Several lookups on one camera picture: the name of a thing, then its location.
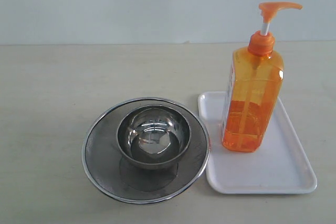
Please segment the orange soap pump bottle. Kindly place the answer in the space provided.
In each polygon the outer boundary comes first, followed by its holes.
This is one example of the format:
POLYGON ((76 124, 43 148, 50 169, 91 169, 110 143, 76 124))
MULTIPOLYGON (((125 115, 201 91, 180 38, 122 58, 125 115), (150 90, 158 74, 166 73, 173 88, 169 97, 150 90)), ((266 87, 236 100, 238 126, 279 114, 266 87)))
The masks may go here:
POLYGON ((270 23, 278 11, 302 9, 302 5, 263 2, 259 9, 261 29, 252 34, 248 46, 233 52, 229 72, 222 145, 235 152, 251 153, 260 147, 282 85, 284 63, 274 50, 270 23))

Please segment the large steel mesh strainer basin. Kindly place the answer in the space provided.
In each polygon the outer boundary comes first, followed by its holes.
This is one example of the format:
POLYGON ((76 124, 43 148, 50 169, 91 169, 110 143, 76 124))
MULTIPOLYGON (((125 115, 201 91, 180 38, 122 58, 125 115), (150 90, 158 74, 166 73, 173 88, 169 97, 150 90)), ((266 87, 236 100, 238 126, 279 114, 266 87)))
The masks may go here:
POLYGON ((209 153, 208 131, 194 113, 169 99, 142 97, 117 104, 98 117, 83 143, 82 163, 89 180, 107 196, 131 204, 152 204, 188 189, 203 173, 209 153), (147 170, 131 165, 116 141, 121 120, 135 108, 149 104, 178 110, 191 127, 187 152, 178 163, 166 169, 147 170))

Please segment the white rectangular plastic tray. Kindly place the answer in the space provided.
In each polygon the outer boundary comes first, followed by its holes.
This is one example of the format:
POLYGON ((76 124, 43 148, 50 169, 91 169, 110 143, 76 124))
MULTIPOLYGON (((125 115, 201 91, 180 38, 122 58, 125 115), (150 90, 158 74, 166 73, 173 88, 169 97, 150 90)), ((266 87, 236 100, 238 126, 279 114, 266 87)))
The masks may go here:
POLYGON ((226 92, 198 97, 199 118, 211 141, 206 166, 209 185, 221 194, 308 194, 317 178, 281 100, 277 100, 259 149, 253 153, 224 148, 221 119, 226 92))

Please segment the small stainless steel bowl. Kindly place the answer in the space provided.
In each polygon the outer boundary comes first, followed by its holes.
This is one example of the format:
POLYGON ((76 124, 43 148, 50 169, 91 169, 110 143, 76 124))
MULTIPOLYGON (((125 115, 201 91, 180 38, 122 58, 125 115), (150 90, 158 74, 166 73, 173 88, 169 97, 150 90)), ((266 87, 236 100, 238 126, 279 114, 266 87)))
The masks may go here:
POLYGON ((178 110, 159 104, 130 111, 116 131, 122 156, 131 165, 147 170, 178 163, 188 150, 191 136, 188 119, 178 110))

